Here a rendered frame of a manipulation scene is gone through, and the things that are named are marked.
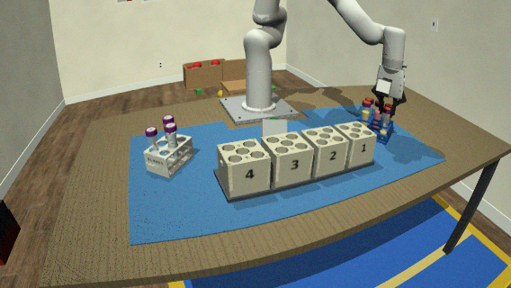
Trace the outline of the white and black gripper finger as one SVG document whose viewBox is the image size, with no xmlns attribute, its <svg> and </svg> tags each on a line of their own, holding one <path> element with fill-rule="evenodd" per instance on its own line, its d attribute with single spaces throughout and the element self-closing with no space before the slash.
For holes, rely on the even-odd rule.
<svg viewBox="0 0 511 288">
<path fill-rule="evenodd" d="M 403 104 L 407 101 L 406 99 L 406 96 L 404 94 L 404 91 L 403 91 L 403 94 L 402 94 L 402 99 L 395 99 L 393 98 L 393 105 L 391 106 L 391 110 L 390 110 L 390 117 L 392 118 L 393 115 L 395 115 L 395 110 L 396 110 L 396 106 L 398 106 L 399 104 Z"/>
<path fill-rule="evenodd" d="M 373 87 L 372 92 L 376 95 L 376 97 L 379 100 L 379 103 L 380 103 L 379 104 L 379 111 L 380 111 L 380 114 L 382 114 L 382 107 L 384 106 L 384 100 L 382 98 L 384 98 L 384 96 L 376 94 L 375 87 L 376 87 L 376 85 Z"/>
</svg>

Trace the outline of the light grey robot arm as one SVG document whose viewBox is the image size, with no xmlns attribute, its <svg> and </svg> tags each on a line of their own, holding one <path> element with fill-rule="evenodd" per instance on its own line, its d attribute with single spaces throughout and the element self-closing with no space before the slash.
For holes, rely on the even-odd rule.
<svg viewBox="0 0 511 288">
<path fill-rule="evenodd" d="M 356 0 L 328 2 L 364 43 L 383 44 L 382 65 L 396 69 L 407 67 L 403 60 L 406 39 L 403 30 L 373 22 Z M 244 101 L 242 108 L 251 113 L 268 113 L 275 109 L 270 50 L 282 42 L 287 12 L 280 0 L 255 0 L 253 20 L 262 28 L 253 29 L 244 37 L 247 104 Z M 389 98 L 391 82 L 386 77 L 379 78 L 376 94 Z"/>
</svg>

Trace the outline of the blue mat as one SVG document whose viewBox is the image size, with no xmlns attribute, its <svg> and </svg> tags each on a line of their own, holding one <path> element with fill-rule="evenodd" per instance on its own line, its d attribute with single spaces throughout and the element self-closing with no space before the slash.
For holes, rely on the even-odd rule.
<svg viewBox="0 0 511 288">
<path fill-rule="evenodd" d="M 303 110 L 309 119 L 287 121 L 287 132 L 357 122 L 362 105 Z M 446 159 L 393 122 L 386 145 L 376 141 L 374 165 L 239 202 L 228 203 L 213 169 L 217 145 L 256 139 L 262 125 L 229 130 L 224 121 L 179 128 L 193 137 L 193 157 L 170 178 L 147 171 L 146 134 L 130 137 L 130 245 L 190 239 L 241 230 L 311 212 L 411 176 Z"/>
</svg>

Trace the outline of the white tube rack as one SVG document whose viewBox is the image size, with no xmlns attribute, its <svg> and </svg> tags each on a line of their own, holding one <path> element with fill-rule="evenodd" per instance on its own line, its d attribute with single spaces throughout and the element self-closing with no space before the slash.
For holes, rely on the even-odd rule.
<svg viewBox="0 0 511 288">
<path fill-rule="evenodd" d="M 159 151 L 149 152 L 149 148 L 144 153 L 147 171 L 170 178 L 173 176 L 187 161 L 193 157 L 193 140 L 192 137 L 177 135 L 177 148 L 168 148 L 168 145 L 158 146 Z M 181 142 L 182 141 L 182 142 Z M 186 144 L 185 144 L 186 143 Z M 185 144 L 185 145 L 184 145 Z M 179 157 L 177 159 L 170 158 L 179 149 Z M 159 155 L 163 151 L 166 153 Z M 190 152 L 191 151 L 191 152 Z M 170 153 L 168 153 L 170 152 Z M 167 154 L 168 153 L 168 154 Z M 169 163 L 171 162 L 171 163 Z"/>
</svg>

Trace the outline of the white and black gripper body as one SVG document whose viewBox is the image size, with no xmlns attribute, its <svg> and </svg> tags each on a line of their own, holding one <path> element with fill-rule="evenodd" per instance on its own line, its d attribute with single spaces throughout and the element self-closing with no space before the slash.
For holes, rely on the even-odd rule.
<svg viewBox="0 0 511 288">
<path fill-rule="evenodd" d="M 393 69 L 393 70 L 392 70 Z M 391 89 L 389 97 L 395 99 L 401 99 L 404 85 L 405 85 L 405 70 L 404 69 L 396 69 L 392 67 L 386 67 L 380 64 L 378 76 L 376 80 L 376 87 L 378 85 L 379 78 L 388 78 L 391 79 Z M 376 89 L 375 87 L 375 89 Z"/>
</svg>

